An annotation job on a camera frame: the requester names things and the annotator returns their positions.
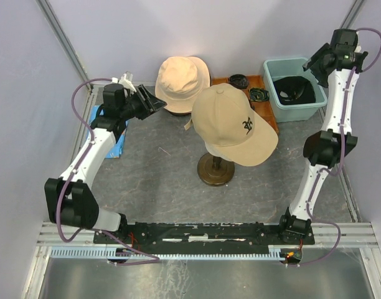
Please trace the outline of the black smiley bucket hat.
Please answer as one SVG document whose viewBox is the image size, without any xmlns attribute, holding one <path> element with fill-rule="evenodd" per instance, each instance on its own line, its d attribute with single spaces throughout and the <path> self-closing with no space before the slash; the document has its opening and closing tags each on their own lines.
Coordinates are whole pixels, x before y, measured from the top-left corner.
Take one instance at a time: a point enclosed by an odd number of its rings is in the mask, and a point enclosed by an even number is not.
<svg viewBox="0 0 381 299">
<path fill-rule="evenodd" d="M 175 113 L 175 112 L 170 112 L 168 111 L 171 115 L 173 116 L 178 116 L 178 117 L 183 117 L 183 116 L 189 116 L 191 113 Z"/>
</svg>

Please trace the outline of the tan baseball cap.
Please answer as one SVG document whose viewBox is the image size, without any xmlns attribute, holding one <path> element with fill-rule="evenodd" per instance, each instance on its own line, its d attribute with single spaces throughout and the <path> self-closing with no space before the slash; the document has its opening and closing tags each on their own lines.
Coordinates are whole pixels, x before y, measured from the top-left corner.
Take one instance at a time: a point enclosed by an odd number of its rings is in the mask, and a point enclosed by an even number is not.
<svg viewBox="0 0 381 299">
<path fill-rule="evenodd" d="M 211 155 L 241 166 L 265 162 L 278 144 L 276 131 L 251 108 L 245 93 L 227 83 L 197 96 L 184 129 L 191 127 Z"/>
</svg>

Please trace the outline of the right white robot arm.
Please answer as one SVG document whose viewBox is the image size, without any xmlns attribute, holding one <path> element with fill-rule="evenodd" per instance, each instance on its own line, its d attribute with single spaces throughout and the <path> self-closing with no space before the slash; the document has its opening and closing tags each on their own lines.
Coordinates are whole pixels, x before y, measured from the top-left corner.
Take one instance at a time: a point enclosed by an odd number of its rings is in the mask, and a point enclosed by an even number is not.
<svg viewBox="0 0 381 299">
<path fill-rule="evenodd" d="M 337 29 L 331 41 L 303 65 L 329 95 L 321 129 L 304 144 L 306 169 L 300 187 L 277 228 L 283 243 L 290 244 L 308 233 L 322 185 L 328 176 L 341 172 L 346 155 L 357 145 L 350 117 L 355 86 L 367 55 L 360 49 L 357 30 Z"/>
</svg>

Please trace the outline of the rolled black belt top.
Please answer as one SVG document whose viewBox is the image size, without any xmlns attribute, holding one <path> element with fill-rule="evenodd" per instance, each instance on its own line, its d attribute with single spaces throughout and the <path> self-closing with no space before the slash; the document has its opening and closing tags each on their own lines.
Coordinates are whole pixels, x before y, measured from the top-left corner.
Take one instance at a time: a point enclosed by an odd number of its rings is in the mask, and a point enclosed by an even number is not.
<svg viewBox="0 0 381 299">
<path fill-rule="evenodd" d="M 249 85 L 249 81 L 247 77 L 243 74 L 231 75 L 228 78 L 228 83 L 232 85 L 233 87 L 241 89 L 241 90 L 247 89 Z"/>
</svg>

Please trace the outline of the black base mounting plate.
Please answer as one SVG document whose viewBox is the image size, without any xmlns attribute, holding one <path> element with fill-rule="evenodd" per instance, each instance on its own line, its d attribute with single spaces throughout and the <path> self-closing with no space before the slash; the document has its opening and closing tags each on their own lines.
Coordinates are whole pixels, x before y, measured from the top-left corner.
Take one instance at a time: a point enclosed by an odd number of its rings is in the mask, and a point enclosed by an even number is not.
<svg viewBox="0 0 381 299">
<path fill-rule="evenodd" d="M 270 245 L 314 245 L 312 229 L 287 232 L 279 224 L 136 222 L 112 233 L 147 254 L 266 254 Z"/>
</svg>

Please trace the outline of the beige mannequin head stand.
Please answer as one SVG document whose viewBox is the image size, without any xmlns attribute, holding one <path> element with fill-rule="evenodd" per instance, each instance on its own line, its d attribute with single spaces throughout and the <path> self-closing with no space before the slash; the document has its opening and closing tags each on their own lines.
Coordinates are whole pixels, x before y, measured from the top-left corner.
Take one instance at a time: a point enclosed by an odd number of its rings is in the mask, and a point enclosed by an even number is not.
<svg viewBox="0 0 381 299">
<path fill-rule="evenodd" d="M 209 186 L 223 186 L 229 183 L 235 173 L 235 163 L 205 143 L 206 154 L 197 163 L 200 180 Z"/>
</svg>

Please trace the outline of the wooden compartment tray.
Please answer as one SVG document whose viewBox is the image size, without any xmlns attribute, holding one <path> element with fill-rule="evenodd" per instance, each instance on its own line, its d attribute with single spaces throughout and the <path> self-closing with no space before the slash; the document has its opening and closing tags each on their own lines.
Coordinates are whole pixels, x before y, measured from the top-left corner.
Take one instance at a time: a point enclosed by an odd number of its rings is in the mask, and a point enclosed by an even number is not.
<svg viewBox="0 0 381 299">
<path fill-rule="evenodd" d="M 249 96 L 249 89 L 251 88 L 263 88 L 265 89 L 265 84 L 263 82 L 263 78 L 261 75 L 248 75 L 247 79 L 249 81 L 249 85 L 247 89 L 243 90 L 243 92 L 246 94 L 248 98 Z M 213 78 L 211 80 L 211 85 L 217 85 L 220 83 L 228 83 L 228 77 L 222 77 L 222 78 Z M 276 133 L 279 133 L 279 128 L 272 110 L 272 107 L 269 103 L 269 101 L 266 102 L 250 102 L 255 107 L 255 112 L 259 114 L 266 122 L 268 122 L 271 127 L 276 131 Z"/>
</svg>

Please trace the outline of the beige bucket hat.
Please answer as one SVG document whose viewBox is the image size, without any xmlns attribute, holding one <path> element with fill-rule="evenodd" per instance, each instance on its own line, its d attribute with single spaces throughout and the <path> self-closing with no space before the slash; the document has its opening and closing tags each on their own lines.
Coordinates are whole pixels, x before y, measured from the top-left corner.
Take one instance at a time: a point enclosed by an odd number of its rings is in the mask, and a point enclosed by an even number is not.
<svg viewBox="0 0 381 299">
<path fill-rule="evenodd" d="M 198 94 L 209 87 L 210 72 L 202 59 L 174 56 L 159 68 L 155 96 L 167 103 L 167 111 L 190 113 Z"/>
</svg>

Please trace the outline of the teal plastic bin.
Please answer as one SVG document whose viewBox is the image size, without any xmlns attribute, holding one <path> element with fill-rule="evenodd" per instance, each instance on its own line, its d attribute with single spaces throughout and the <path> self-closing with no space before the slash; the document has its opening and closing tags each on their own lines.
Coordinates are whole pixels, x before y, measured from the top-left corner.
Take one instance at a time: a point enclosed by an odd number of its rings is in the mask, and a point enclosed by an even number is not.
<svg viewBox="0 0 381 299">
<path fill-rule="evenodd" d="M 327 96 L 324 89 L 310 70 L 303 70 L 306 58 L 268 59 L 263 63 L 263 82 L 269 93 L 269 102 L 278 123 L 289 121 L 302 121 L 310 119 L 320 108 L 327 105 Z M 288 77 L 302 77 L 309 80 L 312 85 L 312 103 L 295 104 L 293 101 L 284 105 L 280 102 L 275 82 Z"/>
</svg>

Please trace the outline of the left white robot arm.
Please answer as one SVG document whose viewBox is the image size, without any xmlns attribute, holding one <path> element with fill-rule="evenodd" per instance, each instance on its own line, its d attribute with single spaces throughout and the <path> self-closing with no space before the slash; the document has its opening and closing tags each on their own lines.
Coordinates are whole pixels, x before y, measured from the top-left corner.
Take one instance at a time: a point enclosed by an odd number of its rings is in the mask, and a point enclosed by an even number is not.
<svg viewBox="0 0 381 299">
<path fill-rule="evenodd" d="M 57 225 L 79 229 L 107 230 L 116 243 L 124 242 L 129 228 L 124 217 L 102 209 L 93 193 L 94 178 L 108 152 L 120 140 L 132 118 L 144 120 L 167 104 L 144 85 L 110 83 L 103 87 L 103 103 L 89 124 L 88 138 L 70 166 L 58 177 L 49 178 L 45 197 L 49 219 Z"/>
</svg>

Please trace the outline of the black baseball cap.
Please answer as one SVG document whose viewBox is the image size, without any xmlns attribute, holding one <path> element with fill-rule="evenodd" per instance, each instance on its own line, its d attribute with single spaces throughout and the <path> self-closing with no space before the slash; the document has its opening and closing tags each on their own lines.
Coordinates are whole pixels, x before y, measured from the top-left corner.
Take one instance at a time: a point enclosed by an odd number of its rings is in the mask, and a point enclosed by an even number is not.
<svg viewBox="0 0 381 299">
<path fill-rule="evenodd" d="M 284 105 L 304 105 L 316 102 L 312 83 L 301 76 L 290 76 L 273 82 L 279 102 Z"/>
</svg>

